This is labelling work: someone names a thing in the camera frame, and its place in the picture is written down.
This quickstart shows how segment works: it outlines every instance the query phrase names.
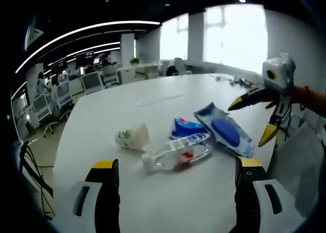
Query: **white table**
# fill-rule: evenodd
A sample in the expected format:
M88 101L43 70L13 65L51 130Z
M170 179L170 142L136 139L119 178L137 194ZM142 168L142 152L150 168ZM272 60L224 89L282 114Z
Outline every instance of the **white table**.
M98 160L119 159L121 232L228 232L236 223L235 160L215 151L207 161L179 173L144 173L140 154L119 149L115 133L145 123L150 147L168 140L173 117L196 121L193 112L211 101L227 110L245 92L208 74L151 79L96 92L79 99L58 147L55 162L55 207ZM184 96L149 103L168 96ZM264 104L230 112L257 145L270 114ZM255 158L267 169L273 139L255 148Z

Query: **paper cup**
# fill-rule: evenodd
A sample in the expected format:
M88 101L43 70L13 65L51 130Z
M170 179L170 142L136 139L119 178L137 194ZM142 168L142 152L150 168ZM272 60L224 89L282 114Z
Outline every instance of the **paper cup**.
M145 124L137 125L130 130L116 133L116 144L122 148L146 151L149 141L148 129Z

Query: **office chair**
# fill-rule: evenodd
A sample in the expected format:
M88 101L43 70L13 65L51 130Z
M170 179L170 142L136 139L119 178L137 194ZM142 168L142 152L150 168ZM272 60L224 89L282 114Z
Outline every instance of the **office chair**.
M71 108L71 103L72 103L72 97L69 93L69 82L61 82L58 85L58 90L57 90L57 105L60 110L64 110L65 107L67 107L66 111L61 115L60 120L62 120L63 117L66 117L68 119L69 114L72 111Z
M174 67L176 68L176 70L178 71L178 74L175 73L173 75L186 75L186 74L192 74L191 71L185 69L185 64L184 64L184 61L179 58L179 57L176 57L174 59Z
M101 70L104 85L118 84L117 66L103 67Z
M322 144L308 123L273 152L267 172L295 198L295 207L303 217L309 215L317 201L323 157Z
M112 84L105 84L99 71L84 74L81 76L86 95L111 87Z
M48 103L45 94L42 94L34 99L33 109L35 112L36 119L39 123L46 122L49 118L52 117L52 108ZM47 130L50 130L51 134L53 134L52 126L57 124L58 122L49 122L45 126L43 137L45 138L45 133L47 132Z
M161 68L159 70L159 73L161 76L166 76L167 75L167 70L168 67L170 66L170 63L168 61L165 61L162 63Z

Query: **ceiling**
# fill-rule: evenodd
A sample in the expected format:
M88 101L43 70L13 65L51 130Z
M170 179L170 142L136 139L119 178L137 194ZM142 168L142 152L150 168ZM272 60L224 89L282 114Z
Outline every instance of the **ceiling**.
M315 18L301 0L246 1L263 4L266 9L291 15L312 26L317 25ZM238 0L16 0L16 2L18 7L22 7L22 9L19 11L20 21L16 23L18 28L12 32L16 34L11 46L13 47L14 61L10 71L13 72L29 55L47 42L81 27L120 20L148 20L162 23L183 13L196 13L203 11L206 7L237 3ZM35 27L42 30L44 34L36 39L25 52L23 40L26 28L34 17ZM122 33L134 31L137 38L158 26L146 24L111 25L93 28L63 38L45 48L19 71L16 75L16 81L12 83L13 89L16 90L24 82L28 67L36 62L47 65L75 51L119 41Z

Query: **bright window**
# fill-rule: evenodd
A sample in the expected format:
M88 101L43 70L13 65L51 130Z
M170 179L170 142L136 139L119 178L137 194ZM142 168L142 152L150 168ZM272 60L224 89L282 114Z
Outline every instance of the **bright window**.
M187 59L189 15L184 14L162 24L160 59Z
M267 59L264 8L237 4L206 9L204 61L261 74Z

